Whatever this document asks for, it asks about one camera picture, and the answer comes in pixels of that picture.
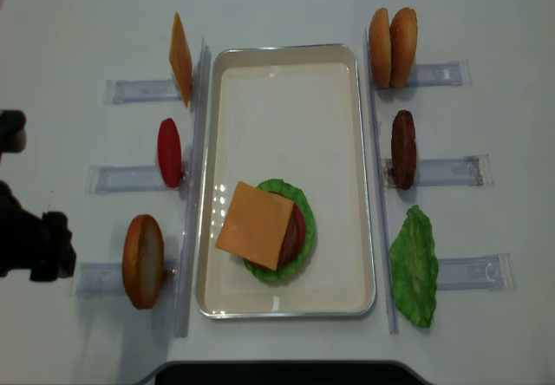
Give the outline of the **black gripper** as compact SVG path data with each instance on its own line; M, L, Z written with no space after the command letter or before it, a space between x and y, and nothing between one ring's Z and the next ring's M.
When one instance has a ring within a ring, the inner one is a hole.
M73 277L76 252L71 244L72 232L67 216L63 212L45 212L39 228L29 279L53 282L58 278Z

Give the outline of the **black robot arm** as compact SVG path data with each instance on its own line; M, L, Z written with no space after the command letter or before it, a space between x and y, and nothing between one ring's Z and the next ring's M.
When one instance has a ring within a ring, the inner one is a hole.
M41 217L26 211L9 185L1 183L1 277L29 270L33 282L73 277L76 253L63 212Z

